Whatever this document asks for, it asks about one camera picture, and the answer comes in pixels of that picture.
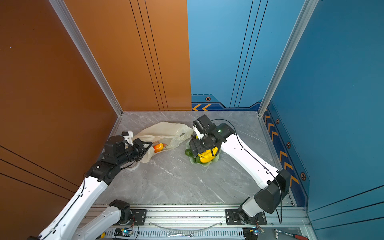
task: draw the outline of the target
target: blue wall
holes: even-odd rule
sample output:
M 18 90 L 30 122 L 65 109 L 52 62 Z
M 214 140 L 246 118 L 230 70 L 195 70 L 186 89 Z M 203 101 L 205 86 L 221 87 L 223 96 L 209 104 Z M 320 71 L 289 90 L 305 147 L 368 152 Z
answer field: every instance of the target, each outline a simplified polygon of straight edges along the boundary
M 212 95 L 227 108 L 260 101 L 303 3 L 188 0 L 192 95 Z
M 353 210 L 384 201 L 384 187 L 334 203 L 384 184 L 383 11 L 378 0 L 319 1 L 272 98 L 309 174 L 320 240 L 374 238 L 383 223 L 348 224 L 384 216 L 384 204 Z

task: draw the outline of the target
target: plastic bag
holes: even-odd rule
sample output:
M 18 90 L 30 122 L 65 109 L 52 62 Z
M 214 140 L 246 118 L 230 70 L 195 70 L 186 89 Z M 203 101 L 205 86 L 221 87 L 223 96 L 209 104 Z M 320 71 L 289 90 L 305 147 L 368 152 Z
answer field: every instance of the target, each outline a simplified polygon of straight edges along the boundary
M 159 143 L 166 144 L 162 151 L 155 153 L 155 149 L 151 147 L 140 161 L 147 163 L 153 155 L 177 148 L 180 143 L 190 139 L 193 134 L 192 128 L 182 123 L 159 122 L 149 128 L 144 129 L 133 139 L 140 138 L 144 142 L 152 142 L 153 146 Z

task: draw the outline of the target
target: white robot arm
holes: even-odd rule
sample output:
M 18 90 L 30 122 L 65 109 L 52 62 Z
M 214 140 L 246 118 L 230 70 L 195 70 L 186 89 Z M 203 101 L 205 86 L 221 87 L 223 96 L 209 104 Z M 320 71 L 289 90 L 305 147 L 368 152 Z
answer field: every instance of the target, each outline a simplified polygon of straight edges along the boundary
M 194 156 L 215 147 L 234 158 L 255 180 L 260 187 L 254 197 L 246 199 L 239 207 L 239 217 L 245 224 L 254 221 L 257 213 L 266 211 L 273 213 L 289 191 L 290 174 L 287 170 L 277 170 L 250 149 L 225 123 L 216 126 L 206 115 L 193 122 L 196 136 L 189 145 Z
M 117 222 L 134 221 L 129 204 L 115 200 L 102 214 L 76 230 L 95 200 L 120 172 L 121 166 L 140 161 L 152 146 L 151 142 L 142 142 L 140 139 L 130 141 L 129 132 L 122 134 L 123 136 L 113 136 L 107 140 L 103 158 L 86 173 L 71 200 L 38 237 L 29 237 L 28 240 L 94 240 Z

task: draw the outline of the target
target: red handle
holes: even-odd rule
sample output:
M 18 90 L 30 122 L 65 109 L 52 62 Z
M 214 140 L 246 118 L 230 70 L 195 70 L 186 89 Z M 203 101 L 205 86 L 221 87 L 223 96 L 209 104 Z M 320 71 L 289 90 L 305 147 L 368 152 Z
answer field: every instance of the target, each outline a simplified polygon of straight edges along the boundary
M 296 239 L 300 239 L 300 240 L 309 240 L 308 238 L 300 236 L 300 235 L 297 235 L 297 234 L 294 234 L 293 237 L 296 238 Z

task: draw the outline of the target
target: marble floor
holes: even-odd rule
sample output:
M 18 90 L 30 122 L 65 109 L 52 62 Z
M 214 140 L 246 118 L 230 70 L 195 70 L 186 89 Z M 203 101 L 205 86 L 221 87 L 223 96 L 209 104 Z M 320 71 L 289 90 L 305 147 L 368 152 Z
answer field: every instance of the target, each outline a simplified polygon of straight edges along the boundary
M 206 114 L 210 119 L 229 120 L 241 139 L 269 164 L 275 166 L 257 113 L 253 111 L 169 111 L 124 112 L 116 134 L 134 134 L 158 122 L 192 122 Z M 228 203 L 240 204 L 259 187 L 228 154 L 208 167 L 193 165 L 184 155 L 185 142 L 176 149 L 155 155 L 134 170 L 122 170 L 96 200 L 108 204 L 115 199 L 135 204 L 149 203 Z

